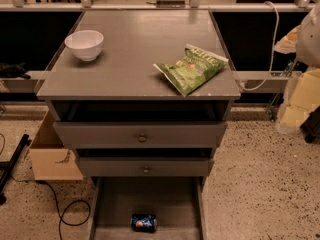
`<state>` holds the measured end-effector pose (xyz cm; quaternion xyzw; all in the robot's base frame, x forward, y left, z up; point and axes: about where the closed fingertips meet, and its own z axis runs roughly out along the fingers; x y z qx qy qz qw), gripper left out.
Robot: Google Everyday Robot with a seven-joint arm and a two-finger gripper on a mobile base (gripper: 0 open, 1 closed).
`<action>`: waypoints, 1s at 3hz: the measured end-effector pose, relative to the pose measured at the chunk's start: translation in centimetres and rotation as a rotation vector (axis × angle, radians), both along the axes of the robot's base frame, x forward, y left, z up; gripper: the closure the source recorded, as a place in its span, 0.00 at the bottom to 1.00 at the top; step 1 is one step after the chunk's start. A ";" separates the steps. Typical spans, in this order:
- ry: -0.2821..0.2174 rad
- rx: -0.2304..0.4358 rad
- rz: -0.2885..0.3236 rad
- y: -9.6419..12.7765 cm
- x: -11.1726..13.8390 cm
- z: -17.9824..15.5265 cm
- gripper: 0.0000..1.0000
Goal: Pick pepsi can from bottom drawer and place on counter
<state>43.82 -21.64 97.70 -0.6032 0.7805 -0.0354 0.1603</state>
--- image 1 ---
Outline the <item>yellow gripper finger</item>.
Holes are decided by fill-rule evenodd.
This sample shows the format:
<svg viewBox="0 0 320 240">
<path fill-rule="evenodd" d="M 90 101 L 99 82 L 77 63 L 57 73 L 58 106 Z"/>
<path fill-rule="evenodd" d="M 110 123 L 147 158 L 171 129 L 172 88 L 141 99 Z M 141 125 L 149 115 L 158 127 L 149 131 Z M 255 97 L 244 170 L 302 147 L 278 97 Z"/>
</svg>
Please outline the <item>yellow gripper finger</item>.
<svg viewBox="0 0 320 240">
<path fill-rule="evenodd" d="M 294 27 L 280 41 L 275 44 L 274 50 L 282 54 L 295 53 L 299 30 L 300 26 Z"/>
<path fill-rule="evenodd" d="M 320 69 L 308 68 L 306 72 L 293 72 L 284 92 L 275 128 L 290 134 L 298 130 L 310 114 L 320 106 Z"/>
</svg>

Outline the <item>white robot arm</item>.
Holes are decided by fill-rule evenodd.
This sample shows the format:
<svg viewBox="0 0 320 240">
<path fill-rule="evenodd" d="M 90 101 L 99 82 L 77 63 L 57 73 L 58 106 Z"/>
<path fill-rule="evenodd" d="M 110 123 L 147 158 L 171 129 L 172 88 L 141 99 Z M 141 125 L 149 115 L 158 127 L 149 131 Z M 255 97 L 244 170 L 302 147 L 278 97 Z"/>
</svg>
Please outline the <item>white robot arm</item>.
<svg viewBox="0 0 320 240">
<path fill-rule="evenodd" d="M 296 53 L 298 62 L 307 65 L 302 73 L 293 73 L 284 91 L 276 129 L 281 133 L 298 130 L 320 106 L 320 5 L 275 45 L 279 53 Z"/>
</svg>

